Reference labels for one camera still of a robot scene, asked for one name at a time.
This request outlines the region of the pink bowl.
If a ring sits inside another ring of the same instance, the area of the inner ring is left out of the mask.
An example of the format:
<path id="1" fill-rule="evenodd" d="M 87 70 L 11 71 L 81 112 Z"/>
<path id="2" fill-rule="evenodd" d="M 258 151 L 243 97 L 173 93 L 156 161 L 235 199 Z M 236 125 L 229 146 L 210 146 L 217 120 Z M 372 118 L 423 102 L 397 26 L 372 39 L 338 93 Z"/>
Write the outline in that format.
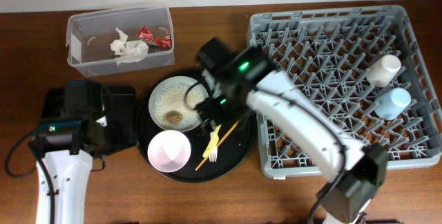
<path id="1" fill-rule="evenodd" d="M 164 173 L 175 172 L 189 161 L 191 143 L 179 131 L 161 131 L 150 141 L 146 154 L 156 170 Z"/>

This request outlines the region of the red snack wrapper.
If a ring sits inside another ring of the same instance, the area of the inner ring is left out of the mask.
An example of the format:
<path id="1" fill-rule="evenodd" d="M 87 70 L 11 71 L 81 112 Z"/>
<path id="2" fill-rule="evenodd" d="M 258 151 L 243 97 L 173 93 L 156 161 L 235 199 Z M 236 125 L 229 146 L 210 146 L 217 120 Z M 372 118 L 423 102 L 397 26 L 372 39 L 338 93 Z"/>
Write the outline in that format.
<path id="1" fill-rule="evenodd" d="M 151 46 L 159 46 L 162 48 L 172 47 L 172 39 L 169 33 L 164 37 L 156 37 L 147 26 L 141 28 L 137 33 L 137 37 Z"/>

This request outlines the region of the white napkin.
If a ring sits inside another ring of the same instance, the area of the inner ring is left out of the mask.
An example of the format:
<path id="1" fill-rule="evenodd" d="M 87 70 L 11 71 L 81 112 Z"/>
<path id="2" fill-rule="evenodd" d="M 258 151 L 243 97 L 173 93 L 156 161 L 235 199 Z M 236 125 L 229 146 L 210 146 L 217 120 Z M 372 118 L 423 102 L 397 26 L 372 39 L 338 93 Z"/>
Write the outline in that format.
<path id="1" fill-rule="evenodd" d="M 119 39 L 110 44 L 110 49 L 117 56 L 117 65 L 139 62 L 148 55 L 147 43 L 142 40 L 128 41 L 128 35 L 119 28 L 115 30 L 118 32 Z"/>

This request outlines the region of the white plastic cup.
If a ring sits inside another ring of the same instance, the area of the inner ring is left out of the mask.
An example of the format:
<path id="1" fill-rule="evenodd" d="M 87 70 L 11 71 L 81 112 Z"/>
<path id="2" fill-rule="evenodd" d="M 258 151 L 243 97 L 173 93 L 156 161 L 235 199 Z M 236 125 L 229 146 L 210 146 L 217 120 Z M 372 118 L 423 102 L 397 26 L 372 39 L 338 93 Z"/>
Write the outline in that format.
<path id="1" fill-rule="evenodd" d="M 401 61 L 394 55 L 384 55 L 369 67 L 367 81 L 376 87 L 387 86 L 401 68 Z"/>

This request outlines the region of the light blue cup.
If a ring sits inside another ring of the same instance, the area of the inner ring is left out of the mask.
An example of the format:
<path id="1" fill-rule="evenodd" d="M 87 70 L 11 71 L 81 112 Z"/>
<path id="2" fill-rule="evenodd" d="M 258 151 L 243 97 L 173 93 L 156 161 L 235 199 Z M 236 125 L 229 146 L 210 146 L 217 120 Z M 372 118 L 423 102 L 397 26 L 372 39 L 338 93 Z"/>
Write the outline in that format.
<path id="1" fill-rule="evenodd" d="M 393 88 L 376 98 L 378 107 L 374 110 L 384 120 L 397 118 L 411 103 L 410 93 L 403 88 Z"/>

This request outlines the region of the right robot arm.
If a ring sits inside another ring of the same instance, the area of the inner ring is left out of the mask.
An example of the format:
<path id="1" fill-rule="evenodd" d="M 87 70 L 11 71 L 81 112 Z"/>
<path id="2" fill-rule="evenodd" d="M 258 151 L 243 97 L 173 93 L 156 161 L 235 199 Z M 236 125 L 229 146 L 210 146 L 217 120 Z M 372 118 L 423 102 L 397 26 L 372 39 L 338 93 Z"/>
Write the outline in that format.
<path id="1" fill-rule="evenodd" d="M 202 126 L 213 130 L 250 113 L 270 118 L 327 181 L 316 194 L 309 222 L 323 207 L 325 223 L 356 223 L 385 181 L 387 151 L 379 144 L 365 145 L 337 127 L 259 48 L 236 54 L 212 39 L 196 59 L 210 88 L 208 99 L 196 106 Z"/>

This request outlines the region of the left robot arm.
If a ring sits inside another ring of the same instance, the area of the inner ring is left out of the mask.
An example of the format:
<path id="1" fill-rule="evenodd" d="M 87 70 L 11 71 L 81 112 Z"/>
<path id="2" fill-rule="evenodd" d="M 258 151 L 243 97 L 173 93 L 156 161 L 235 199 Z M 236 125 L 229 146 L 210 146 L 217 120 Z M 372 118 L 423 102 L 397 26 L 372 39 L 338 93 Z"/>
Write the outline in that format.
<path id="1" fill-rule="evenodd" d="M 83 223 L 93 158 L 106 153 L 110 103 L 98 82 L 67 83 L 58 117 L 44 118 L 29 142 L 37 160 L 37 223 Z"/>

